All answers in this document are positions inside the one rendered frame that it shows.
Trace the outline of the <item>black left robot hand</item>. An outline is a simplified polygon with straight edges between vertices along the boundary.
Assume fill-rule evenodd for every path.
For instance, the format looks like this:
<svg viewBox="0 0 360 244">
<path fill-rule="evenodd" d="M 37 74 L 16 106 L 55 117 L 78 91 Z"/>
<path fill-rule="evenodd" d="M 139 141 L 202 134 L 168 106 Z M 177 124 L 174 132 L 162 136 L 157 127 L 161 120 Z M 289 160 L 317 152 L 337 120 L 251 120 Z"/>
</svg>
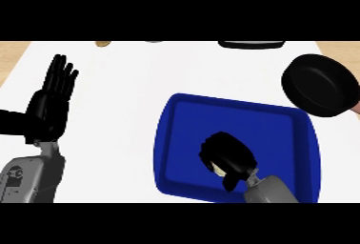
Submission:
<svg viewBox="0 0 360 244">
<path fill-rule="evenodd" d="M 44 84 L 34 92 L 25 112 L 0 110 L 0 134 L 21 135 L 27 144 L 56 142 L 68 123 L 69 101 L 78 70 L 67 56 L 53 56 Z"/>
</svg>

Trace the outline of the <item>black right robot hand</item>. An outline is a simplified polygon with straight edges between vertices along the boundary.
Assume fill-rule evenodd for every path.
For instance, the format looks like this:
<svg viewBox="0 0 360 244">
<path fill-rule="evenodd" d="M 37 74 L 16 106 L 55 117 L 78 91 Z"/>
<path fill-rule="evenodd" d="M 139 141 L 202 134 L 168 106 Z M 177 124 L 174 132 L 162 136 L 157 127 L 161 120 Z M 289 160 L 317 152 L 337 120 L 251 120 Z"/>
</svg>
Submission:
<svg viewBox="0 0 360 244">
<path fill-rule="evenodd" d="M 201 144 L 199 159 L 214 173 L 211 161 L 226 172 L 223 186 L 232 192 L 241 180 L 247 181 L 255 170 L 255 156 L 247 145 L 227 133 L 217 132 Z"/>
</svg>

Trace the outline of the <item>black flat object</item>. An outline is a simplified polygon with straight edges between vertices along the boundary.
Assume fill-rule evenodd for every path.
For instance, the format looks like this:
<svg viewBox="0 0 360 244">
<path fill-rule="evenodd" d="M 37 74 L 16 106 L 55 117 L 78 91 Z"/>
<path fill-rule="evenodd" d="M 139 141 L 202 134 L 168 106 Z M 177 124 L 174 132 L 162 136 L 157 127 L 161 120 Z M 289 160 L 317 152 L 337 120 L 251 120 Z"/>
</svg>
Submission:
<svg viewBox="0 0 360 244">
<path fill-rule="evenodd" d="M 280 48 L 285 41 L 220 41 L 218 44 L 230 49 L 263 50 Z"/>
</svg>

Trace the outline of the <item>blue tray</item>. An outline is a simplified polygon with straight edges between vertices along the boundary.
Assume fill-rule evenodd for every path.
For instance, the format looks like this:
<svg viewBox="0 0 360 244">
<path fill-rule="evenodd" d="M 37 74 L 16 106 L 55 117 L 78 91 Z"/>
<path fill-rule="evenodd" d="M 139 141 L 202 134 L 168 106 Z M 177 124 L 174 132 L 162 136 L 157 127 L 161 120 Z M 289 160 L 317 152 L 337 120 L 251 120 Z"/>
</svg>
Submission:
<svg viewBox="0 0 360 244">
<path fill-rule="evenodd" d="M 155 182 L 165 194 L 210 202 L 245 201 L 247 186 L 233 192 L 199 159 L 201 144 L 227 132 L 248 146 L 258 175 L 276 175 L 303 203 L 316 203 L 320 190 L 320 153 L 308 115 L 298 109 L 174 94 L 158 123 L 154 149 Z"/>
</svg>

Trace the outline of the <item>black pot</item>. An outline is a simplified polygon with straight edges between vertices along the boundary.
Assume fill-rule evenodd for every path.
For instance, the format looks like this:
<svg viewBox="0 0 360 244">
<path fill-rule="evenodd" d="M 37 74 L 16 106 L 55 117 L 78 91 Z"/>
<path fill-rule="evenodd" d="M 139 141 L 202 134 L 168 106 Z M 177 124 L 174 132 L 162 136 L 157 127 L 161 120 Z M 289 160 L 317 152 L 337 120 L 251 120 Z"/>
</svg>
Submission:
<svg viewBox="0 0 360 244">
<path fill-rule="evenodd" d="M 282 87 L 289 101 L 308 114 L 334 117 L 354 111 L 360 115 L 360 84 L 328 56 L 300 55 L 285 69 Z"/>
</svg>

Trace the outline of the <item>pale cupcake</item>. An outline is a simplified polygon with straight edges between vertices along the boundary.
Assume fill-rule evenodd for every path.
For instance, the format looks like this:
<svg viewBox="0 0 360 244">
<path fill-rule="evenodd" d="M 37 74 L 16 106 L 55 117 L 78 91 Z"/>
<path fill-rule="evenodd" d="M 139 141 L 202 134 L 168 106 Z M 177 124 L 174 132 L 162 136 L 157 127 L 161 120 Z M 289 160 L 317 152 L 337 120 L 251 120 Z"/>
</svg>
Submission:
<svg viewBox="0 0 360 244">
<path fill-rule="evenodd" d="M 211 161 L 211 165 L 214 168 L 214 173 L 218 177 L 226 177 L 226 172 L 221 170 L 221 168 L 214 164 L 214 162 Z"/>
</svg>

